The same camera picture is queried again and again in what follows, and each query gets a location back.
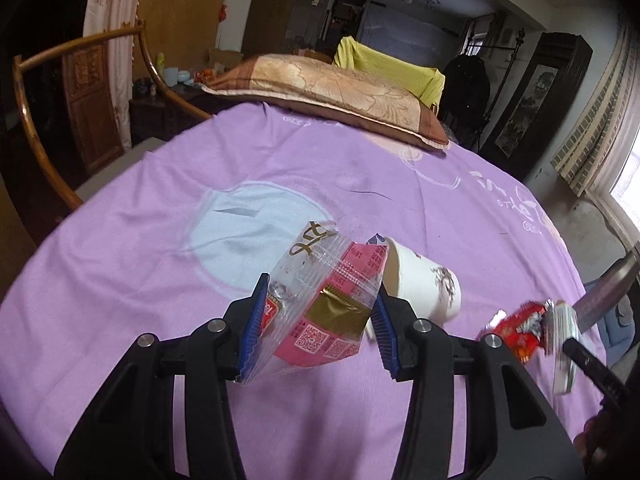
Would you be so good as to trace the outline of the dark framed picture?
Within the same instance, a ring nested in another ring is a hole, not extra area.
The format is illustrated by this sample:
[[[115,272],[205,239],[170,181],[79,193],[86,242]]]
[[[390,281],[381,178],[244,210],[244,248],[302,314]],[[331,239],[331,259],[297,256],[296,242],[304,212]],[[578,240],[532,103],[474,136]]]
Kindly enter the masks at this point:
[[[564,122],[591,57],[582,36],[544,32],[480,156],[523,181]]]

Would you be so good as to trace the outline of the tan brown pillow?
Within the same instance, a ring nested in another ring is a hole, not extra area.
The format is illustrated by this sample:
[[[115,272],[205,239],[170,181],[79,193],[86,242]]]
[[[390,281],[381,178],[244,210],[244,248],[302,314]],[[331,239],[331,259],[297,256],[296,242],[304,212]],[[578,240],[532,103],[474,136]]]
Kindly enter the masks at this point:
[[[435,114],[392,82],[297,55],[255,56],[204,84],[213,96],[259,101],[342,122],[421,150],[446,151]]]

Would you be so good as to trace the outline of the white paper cup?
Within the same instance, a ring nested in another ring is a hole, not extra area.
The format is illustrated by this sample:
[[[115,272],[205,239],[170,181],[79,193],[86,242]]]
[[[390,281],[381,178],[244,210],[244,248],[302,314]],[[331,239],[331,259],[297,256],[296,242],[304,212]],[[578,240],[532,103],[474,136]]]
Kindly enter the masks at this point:
[[[458,315],[462,291],[454,272],[391,237],[376,234],[367,244],[387,247],[381,286],[408,301],[418,318],[443,326]]]

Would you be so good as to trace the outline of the striped window curtain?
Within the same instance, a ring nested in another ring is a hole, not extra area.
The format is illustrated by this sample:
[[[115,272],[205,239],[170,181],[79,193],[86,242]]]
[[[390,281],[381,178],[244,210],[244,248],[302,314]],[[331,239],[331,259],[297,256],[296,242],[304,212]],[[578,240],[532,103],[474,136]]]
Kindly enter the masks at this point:
[[[618,17],[616,43],[587,105],[554,154],[552,169],[578,197],[596,180],[623,129],[639,76],[639,34]]]

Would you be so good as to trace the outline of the red snack bag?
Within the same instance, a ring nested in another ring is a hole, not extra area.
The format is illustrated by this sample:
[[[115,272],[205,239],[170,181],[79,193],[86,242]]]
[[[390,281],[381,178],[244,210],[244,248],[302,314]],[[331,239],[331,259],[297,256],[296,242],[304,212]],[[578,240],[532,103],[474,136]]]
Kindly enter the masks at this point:
[[[549,308],[548,301],[527,301],[510,314],[499,310],[480,334],[497,335],[514,356],[526,364],[538,349],[546,346],[546,314]]]

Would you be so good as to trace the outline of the silver metal bottle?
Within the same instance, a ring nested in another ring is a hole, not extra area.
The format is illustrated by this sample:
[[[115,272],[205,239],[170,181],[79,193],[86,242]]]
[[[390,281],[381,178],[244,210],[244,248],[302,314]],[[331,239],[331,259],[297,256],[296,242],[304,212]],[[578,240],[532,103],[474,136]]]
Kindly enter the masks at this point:
[[[616,260],[574,304],[579,333],[583,334],[603,318],[638,280],[639,253],[631,250]]]

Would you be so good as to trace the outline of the window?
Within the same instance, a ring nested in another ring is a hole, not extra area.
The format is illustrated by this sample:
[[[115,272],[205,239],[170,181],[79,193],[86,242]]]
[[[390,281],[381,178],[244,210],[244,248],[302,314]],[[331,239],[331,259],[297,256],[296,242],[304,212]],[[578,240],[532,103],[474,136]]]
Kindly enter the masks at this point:
[[[622,172],[612,188],[611,195],[626,216],[638,224],[640,216],[640,138],[634,141],[634,146],[631,148]]]

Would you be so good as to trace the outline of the yellow cloth covered chair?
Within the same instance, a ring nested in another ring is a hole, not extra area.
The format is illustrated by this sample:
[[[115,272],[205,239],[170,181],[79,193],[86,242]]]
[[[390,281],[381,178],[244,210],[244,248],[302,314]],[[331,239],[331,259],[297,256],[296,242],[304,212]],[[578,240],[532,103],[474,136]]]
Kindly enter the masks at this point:
[[[414,65],[360,44],[352,36],[343,37],[333,64],[388,79],[418,98],[434,114],[438,113],[446,77],[435,67]]]

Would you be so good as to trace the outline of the purple bed sheet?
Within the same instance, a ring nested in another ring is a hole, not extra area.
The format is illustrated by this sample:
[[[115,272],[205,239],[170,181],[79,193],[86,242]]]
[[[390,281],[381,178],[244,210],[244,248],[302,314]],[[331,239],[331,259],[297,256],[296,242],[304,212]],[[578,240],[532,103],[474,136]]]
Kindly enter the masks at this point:
[[[183,336],[283,257],[308,266],[314,222],[391,237],[457,275],[448,330],[475,336],[528,300],[576,300],[566,246],[524,184],[442,154],[245,103],[145,155],[42,243],[1,306],[1,399],[46,468],[145,332]]]

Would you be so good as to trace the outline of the red white floral curtain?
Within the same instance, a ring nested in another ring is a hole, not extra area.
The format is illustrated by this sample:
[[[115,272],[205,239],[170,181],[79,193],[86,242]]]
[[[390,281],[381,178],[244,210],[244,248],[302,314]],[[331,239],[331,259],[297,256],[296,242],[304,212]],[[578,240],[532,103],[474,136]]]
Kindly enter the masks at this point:
[[[102,34],[136,24],[139,0],[88,0],[84,36]],[[107,41],[108,84],[112,109],[120,143],[125,151],[132,147],[129,100],[132,98],[132,62],[134,37],[125,36]]]

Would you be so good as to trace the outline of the black hanging coat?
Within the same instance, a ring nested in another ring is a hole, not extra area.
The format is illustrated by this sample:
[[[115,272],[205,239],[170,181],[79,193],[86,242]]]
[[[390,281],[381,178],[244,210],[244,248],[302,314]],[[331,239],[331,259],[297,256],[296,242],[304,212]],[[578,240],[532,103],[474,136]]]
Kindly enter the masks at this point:
[[[444,76],[437,117],[457,141],[464,141],[482,122],[490,97],[485,62],[478,55],[460,54],[447,64]]]

